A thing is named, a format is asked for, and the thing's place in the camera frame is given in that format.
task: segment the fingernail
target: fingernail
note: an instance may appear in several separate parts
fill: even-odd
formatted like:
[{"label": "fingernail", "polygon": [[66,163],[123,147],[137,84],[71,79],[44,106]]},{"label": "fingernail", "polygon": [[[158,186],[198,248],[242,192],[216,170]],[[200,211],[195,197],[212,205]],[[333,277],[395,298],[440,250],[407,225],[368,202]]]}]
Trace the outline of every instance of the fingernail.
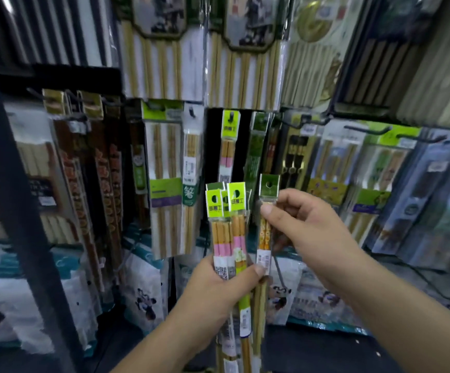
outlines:
[{"label": "fingernail", "polygon": [[271,204],[263,204],[261,206],[261,214],[263,216],[268,216],[270,214],[270,212],[272,211],[273,206]]},{"label": "fingernail", "polygon": [[260,266],[259,264],[254,265],[254,270],[256,271],[259,277],[263,277],[266,272],[265,267]]}]

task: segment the metal frame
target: metal frame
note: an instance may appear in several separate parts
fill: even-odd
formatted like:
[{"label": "metal frame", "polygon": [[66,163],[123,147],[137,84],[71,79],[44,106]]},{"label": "metal frame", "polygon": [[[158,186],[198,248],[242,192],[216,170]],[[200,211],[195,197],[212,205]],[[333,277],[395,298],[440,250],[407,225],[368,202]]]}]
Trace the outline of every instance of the metal frame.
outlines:
[{"label": "metal frame", "polygon": [[38,210],[0,95],[0,221],[42,314],[64,373],[84,372],[80,344],[60,274],[49,252]]}]

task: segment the right hand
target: right hand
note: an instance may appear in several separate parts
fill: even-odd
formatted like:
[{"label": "right hand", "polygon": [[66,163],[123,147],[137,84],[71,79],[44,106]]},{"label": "right hand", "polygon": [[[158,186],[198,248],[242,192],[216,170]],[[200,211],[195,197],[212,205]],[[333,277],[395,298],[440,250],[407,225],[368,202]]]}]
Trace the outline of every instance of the right hand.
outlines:
[{"label": "right hand", "polygon": [[332,290],[351,266],[368,259],[346,225],[322,199],[293,188],[281,190],[277,205],[263,204],[261,215],[284,236],[274,250],[292,241],[303,261]]}]

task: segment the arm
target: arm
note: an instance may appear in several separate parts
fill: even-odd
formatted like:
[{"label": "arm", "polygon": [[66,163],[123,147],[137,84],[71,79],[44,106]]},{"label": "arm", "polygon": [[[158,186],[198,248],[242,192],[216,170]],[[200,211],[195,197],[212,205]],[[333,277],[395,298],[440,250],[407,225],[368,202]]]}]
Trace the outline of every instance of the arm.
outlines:
[{"label": "arm", "polygon": [[177,304],[153,332],[144,338],[112,373],[176,373],[206,348],[225,323],[232,307],[264,275],[253,264],[225,282],[213,268],[213,257],[194,269]]},{"label": "arm", "polygon": [[365,254],[327,203],[287,189],[261,214],[405,371],[450,372],[450,311]]}]

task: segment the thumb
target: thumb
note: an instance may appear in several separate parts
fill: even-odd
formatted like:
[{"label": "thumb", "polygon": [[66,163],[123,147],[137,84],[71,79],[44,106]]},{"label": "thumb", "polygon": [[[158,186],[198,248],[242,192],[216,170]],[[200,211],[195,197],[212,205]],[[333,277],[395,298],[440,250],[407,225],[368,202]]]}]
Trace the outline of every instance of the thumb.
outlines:
[{"label": "thumb", "polygon": [[261,216],[270,223],[274,228],[283,232],[291,241],[295,240],[303,227],[306,224],[296,218],[293,218],[289,213],[285,212],[271,204],[263,204],[261,206]]},{"label": "thumb", "polygon": [[253,264],[249,266],[236,277],[223,283],[228,298],[234,303],[239,301],[244,295],[248,294],[257,286],[259,280],[265,275],[265,268]]}]

